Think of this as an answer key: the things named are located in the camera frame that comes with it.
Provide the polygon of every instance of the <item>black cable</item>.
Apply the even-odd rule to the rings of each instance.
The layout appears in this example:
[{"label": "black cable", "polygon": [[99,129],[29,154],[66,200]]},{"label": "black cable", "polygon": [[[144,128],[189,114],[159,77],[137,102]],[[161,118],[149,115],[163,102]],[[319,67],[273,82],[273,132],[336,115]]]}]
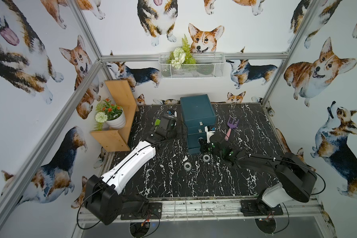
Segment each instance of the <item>black cable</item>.
[{"label": "black cable", "polygon": [[159,219],[159,224],[157,225],[156,229],[155,229],[153,232],[151,232],[151,233],[148,234],[148,235],[142,236],[142,238],[147,237],[147,236],[149,236],[149,235],[152,235],[155,231],[157,231],[157,228],[159,228],[159,226],[160,226],[160,218],[159,218],[159,216],[156,215],[155,213],[151,213],[151,214],[155,215],[155,216],[157,217],[157,219]]},{"label": "black cable", "polygon": [[281,231],[285,230],[285,229],[288,227],[288,225],[290,224],[290,214],[288,213],[287,207],[284,205],[284,203],[283,203],[283,206],[286,208],[286,212],[287,212],[287,217],[288,217],[287,226],[284,227],[282,230],[279,230],[279,231],[274,232],[273,234],[276,234],[276,233],[278,233],[278,232],[281,232]]},{"label": "black cable", "polygon": [[[271,159],[267,159],[267,158],[262,158],[262,157],[254,156],[254,155],[250,155],[250,156],[251,156],[251,157],[254,157],[254,158],[258,158],[258,159],[266,159],[266,160],[271,160]],[[318,176],[319,176],[319,177],[323,180],[323,182],[324,182],[324,188],[323,188],[320,192],[318,192],[318,193],[311,193],[311,195],[317,195],[317,194],[320,194],[320,193],[324,192],[325,188],[327,187],[327,184],[326,184],[326,182],[325,182],[324,178],[323,178],[320,174],[318,174],[318,173],[314,172],[312,169],[309,169],[309,168],[307,168],[307,167],[305,167],[305,166],[302,166],[302,165],[300,165],[300,164],[296,164],[296,163],[293,163],[293,162],[290,162],[290,161],[286,161],[286,160],[281,160],[281,159],[275,159],[275,160],[276,160],[276,161],[286,162],[286,163],[289,163],[289,164],[295,164],[295,165],[297,165],[297,166],[299,166],[299,167],[302,167],[302,168],[308,169],[309,171],[311,171],[311,172],[313,172],[313,173],[317,174],[317,175],[318,175]]]},{"label": "black cable", "polygon": [[[170,140],[176,140],[176,139],[162,140],[162,141],[159,141],[159,142],[156,142],[156,143],[153,143],[153,144],[144,146],[143,148],[141,148],[140,150],[138,150],[138,151],[136,152],[136,154],[139,153],[140,151],[144,150],[144,149],[147,148],[148,146],[152,146],[152,145],[156,145],[156,144],[159,144],[159,143],[163,143],[163,142],[170,141]],[[123,167],[123,165],[125,165],[125,164],[126,164],[130,159],[132,159],[136,154],[134,154],[133,156],[131,156],[124,164],[122,164],[122,165],[119,167],[119,169],[117,169],[116,172],[107,180],[106,183],[108,183],[109,180],[110,180],[111,178],[113,178],[114,175]],[[89,199],[92,195],[96,194],[96,193],[99,192],[100,190],[101,190],[101,189],[98,189],[97,191],[95,191],[94,193],[92,193],[91,195],[89,195],[85,200],[83,200],[82,204],[80,205],[80,207],[79,207],[79,209],[78,209],[76,223],[77,223],[77,226],[78,226],[79,228],[81,228],[82,230],[91,229],[91,228],[93,228],[94,226],[98,225],[99,222],[100,222],[100,221],[98,221],[95,225],[93,225],[93,226],[91,226],[91,227],[83,228],[83,227],[81,227],[81,226],[79,225],[79,221],[78,221],[78,216],[79,216],[79,214],[80,214],[80,210],[81,210],[83,204],[87,201],[87,199]]]}]

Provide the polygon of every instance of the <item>white flower pot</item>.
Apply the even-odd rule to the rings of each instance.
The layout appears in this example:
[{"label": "white flower pot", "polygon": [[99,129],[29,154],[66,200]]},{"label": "white flower pot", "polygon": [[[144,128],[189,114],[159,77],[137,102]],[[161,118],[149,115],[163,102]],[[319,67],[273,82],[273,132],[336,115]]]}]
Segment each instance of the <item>white flower pot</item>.
[{"label": "white flower pot", "polygon": [[124,111],[122,112],[120,117],[115,120],[106,121],[106,123],[113,129],[122,129],[126,125],[126,116],[124,115]]}]

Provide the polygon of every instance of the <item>black marble table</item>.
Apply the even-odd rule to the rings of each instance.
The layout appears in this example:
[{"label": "black marble table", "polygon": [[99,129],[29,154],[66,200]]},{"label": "black marble table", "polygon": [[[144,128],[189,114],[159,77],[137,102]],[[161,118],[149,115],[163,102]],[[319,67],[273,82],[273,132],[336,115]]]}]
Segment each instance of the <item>black marble table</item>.
[{"label": "black marble table", "polygon": [[[282,155],[281,146],[260,104],[213,104],[217,115],[216,128],[226,133],[229,115],[239,118],[238,128],[232,131],[230,140],[234,148],[264,155]],[[177,111],[180,105],[141,106],[133,121],[128,145],[133,150],[141,137],[153,126],[167,109]],[[111,168],[130,152],[115,152]],[[185,161],[192,164],[185,171]],[[156,152],[123,190],[124,194],[140,193],[147,198],[169,197],[225,197],[258,195],[263,189],[277,184],[275,177],[250,169],[229,169],[221,161],[212,158],[204,162],[200,154],[189,155],[186,140],[166,143]]]}]

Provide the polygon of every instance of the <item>tape roll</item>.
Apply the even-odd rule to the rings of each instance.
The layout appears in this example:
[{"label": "tape roll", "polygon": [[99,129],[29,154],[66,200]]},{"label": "tape roll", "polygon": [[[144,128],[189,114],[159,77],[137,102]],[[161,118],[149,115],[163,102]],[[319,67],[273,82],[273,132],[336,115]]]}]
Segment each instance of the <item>tape roll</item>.
[{"label": "tape roll", "polygon": [[184,169],[185,169],[186,171],[191,170],[191,169],[192,169],[192,164],[189,163],[189,162],[185,162],[185,163],[184,163]]},{"label": "tape roll", "polygon": [[204,155],[202,157],[202,159],[205,161],[205,162],[209,162],[210,161],[210,156],[209,155]]}]

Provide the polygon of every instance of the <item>wire basket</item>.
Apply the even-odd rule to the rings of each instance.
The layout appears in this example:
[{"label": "wire basket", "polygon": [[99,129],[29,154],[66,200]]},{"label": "wire basket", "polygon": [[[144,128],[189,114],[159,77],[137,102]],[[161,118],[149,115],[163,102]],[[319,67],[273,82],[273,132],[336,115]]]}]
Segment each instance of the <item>wire basket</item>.
[{"label": "wire basket", "polygon": [[220,78],[224,74],[224,53],[192,53],[192,55],[196,64],[181,64],[181,68],[176,69],[168,63],[170,53],[159,54],[161,77],[163,79],[204,79]]}]

